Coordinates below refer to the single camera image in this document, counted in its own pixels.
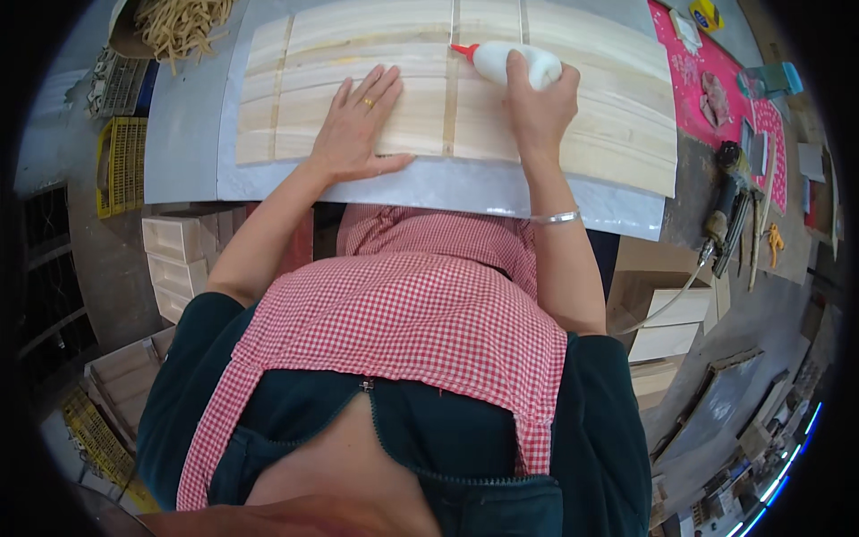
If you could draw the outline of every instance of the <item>dark green jacket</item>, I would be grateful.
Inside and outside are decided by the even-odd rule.
[[[176,491],[197,421],[253,317],[225,295],[188,304],[137,436],[140,475],[162,508]],[[331,423],[364,378],[266,372],[213,477],[210,504],[244,504],[272,462]],[[568,334],[552,432],[551,476],[514,477],[510,412],[417,381],[376,378],[382,446],[417,476],[445,535],[646,535],[650,464],[621,344]]]

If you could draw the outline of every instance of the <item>apron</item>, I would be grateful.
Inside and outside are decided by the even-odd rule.
[[[198,422],[176,509],[208,506],[217,464],[269,369],[420,381],[500,406],[515,421],[516,473],[548,474],[567,338],[536,294],[527,221],[349,205],[338,257],[284,274],[259,302]]]

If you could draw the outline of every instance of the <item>skin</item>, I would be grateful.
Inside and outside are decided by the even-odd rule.
[[[561,138],[576,115],[578,70],[564,65],[542,91],[527,63],[508,56],[505,106],[535,215],[577,211],[558,164]],[[334,96],[310,157],[253,212],[227,245],[206,285],[250,306],[271,285],[289,237],[327,187],[398,171],[412,155],[379,157],[373,147],[403,90],[399,69],[376,66]],[[374,102],[369,106],[364,99]],[[600,273],[581,220],[535,226],[538,303],[567,331],[606,333]],[[369,397],[359,394],[310,442],[266,468],[240,507],[140,517],[165,535],[440,535],[417,477],[379,444]]]

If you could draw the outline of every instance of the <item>woman's left hand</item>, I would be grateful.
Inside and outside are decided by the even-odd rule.
[[[373,152],[382,126],[393,110],[403,82],[399,68],[385,71],[376,65],[350,94],[352,79],[340,85],[306,164],[318,170],[327,185],[367,179],[405,168],[414,155],[376,156]]]

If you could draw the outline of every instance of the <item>brown table surface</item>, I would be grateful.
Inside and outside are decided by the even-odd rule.
[[[704,244],[704,222],[710,216],[716,203],[718,187],[721,184],[716,167],[716,152],[709,145],[699,142],[681,129],[677,130],[677,181],[674,199],[667,198],[662,216],[660,242],[674,246],[699,250]],[[812,237],[805,229],[802,210],[802,176],[799,173],[799,154],[794,127],[784,121],[784,140],[788,165],[788,204],[784,216],[778,214],[775,204],[770,205],[764,230],[775,222],[784,240],[784,250],[777,256],[776,268],[770,267],[770,245],[764,238],[760,243],[758,269],[770,272],[802,285],[808,267]],[[741,264],[744,279],[748,281],[752,250],[752,218],[750,206],[746,225],[744,260]],[[733,259],[738,259],[740,246],[737,246]]]

